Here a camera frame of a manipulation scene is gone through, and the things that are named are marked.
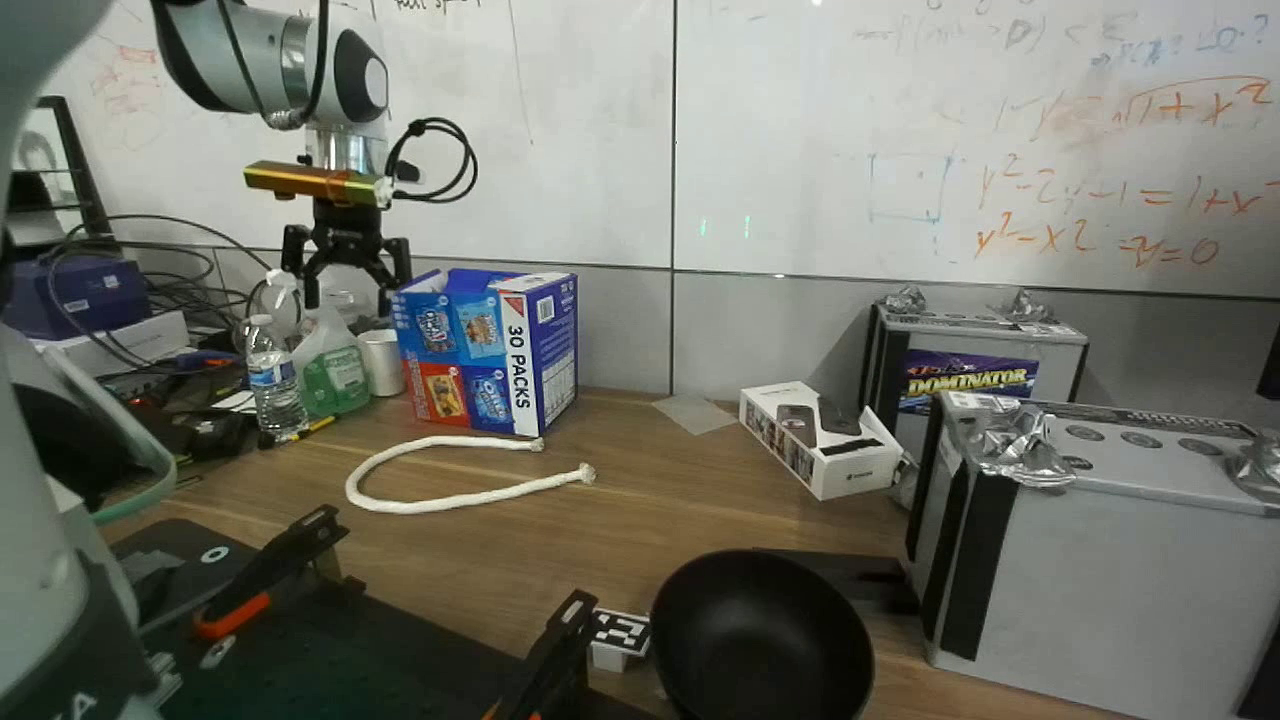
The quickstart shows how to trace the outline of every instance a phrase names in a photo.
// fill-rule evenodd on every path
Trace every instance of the blue cereal box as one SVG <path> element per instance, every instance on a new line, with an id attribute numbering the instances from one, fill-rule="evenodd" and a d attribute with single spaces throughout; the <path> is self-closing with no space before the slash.
<path id="1" fill-rule="evenodd" d="M 437 268 L 393 306 L 421 419 L 545 435 L 573 402 L 573 273 Z"/>

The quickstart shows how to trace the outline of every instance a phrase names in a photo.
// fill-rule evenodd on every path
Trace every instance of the wooden table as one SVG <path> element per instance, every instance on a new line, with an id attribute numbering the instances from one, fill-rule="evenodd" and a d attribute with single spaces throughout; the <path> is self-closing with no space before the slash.
<path id="1" fill-rule="evenodd" d="M 352 536 L 342 571 L 393 606 L 523 654 L 546 611 L 589 587 L 602 606 L 648 611 L 659 583 L 715 546 L 815 546 L 898 555 L 904 512 L 885 497 L 815 503 L 742 427 L 686 435 L 648 396 L 589 392 L 551 427 L 546 452 L 421 452 L 367 481 L 379 497 L 445 497 L 597 462 L 589 487 L 447 514 L 367 514 L 342 477 L 376 446 L 425 435 L 404 400 L 385 400 L 303 444 L 247 452 L 179 484 L 161 508 L 109 529 L 125 536 L 182 514 L 262 545 L 315 503 L 336 503 Z M 934 671 L 912 615 L 863 611 L 876 692 L 863 715 L 1095 715 L 1060 701 Z M 673 715 L 651 668 L 592 688 Z"/>

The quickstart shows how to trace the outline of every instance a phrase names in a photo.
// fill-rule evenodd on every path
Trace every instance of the white rope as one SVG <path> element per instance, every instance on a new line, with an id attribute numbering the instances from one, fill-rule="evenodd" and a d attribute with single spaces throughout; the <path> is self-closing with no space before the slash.
<path id="1" fill-rule="evenodd" d="M 385 512 L 385 514 L 427 514 L 427 512 L 455 512 L 455 508 L 480 508 L 480 503 L 505 503 L 516 497 L 533 497 L 533 490 L 546 490 L 546 487 L 564 487 L 564 484 L 592 484 L 597 469 L 579 462 L 573 471 L 556 471 L 556 477 L 538 477 L 538 481 L 523 481 L 512 487 L 492 487 L 492 490 L 462 490 L 462 497 L 437 497 L 437 498 L 379 498 L 361 490 L 365 477 L 376 471 L 379 462 L 409 457 L 409 452 L 425 452 L 425 446 L 505 446 L 505 452 L 545 452 L 545 441 L 505 441 L 505 435 L 421 435 L 409 444 L 393 444 L 385 452 L 370 452 L 342 484 L 348 503 L 365 508 L 365 512 Z"/>

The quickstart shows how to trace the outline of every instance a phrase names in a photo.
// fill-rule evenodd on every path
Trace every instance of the water bottle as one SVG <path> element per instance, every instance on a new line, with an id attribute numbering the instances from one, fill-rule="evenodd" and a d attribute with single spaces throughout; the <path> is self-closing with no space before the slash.
<path id="1" fill-rule="evenodd" d="M 243 334 L 247 392 L 257 402 L 257 427 L 262 441 L 294 441 L 303 427 L 303 402 L 294 392 L 294 368 L 288 346 L 270 334 L 270 317 L 250 317 Z"/>

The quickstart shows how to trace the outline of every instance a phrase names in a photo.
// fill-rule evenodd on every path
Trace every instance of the cardboard box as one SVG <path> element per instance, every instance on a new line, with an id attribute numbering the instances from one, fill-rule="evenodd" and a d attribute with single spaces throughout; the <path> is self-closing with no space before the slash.
<path id="1" fill-rule="evenodd" d="M 822 427 L 821 392 L 808 384 L 763 384 L 739 392 L 739 425 L 815 497 L 888 487 L 904 446 L 872 407 L 854 427 Z"/>
<path id="2" fill-rule="evenodd" d="M 576 396 L 576 275 L 437 268 L 393 299 L 415 414 L 545 435 Z"/>

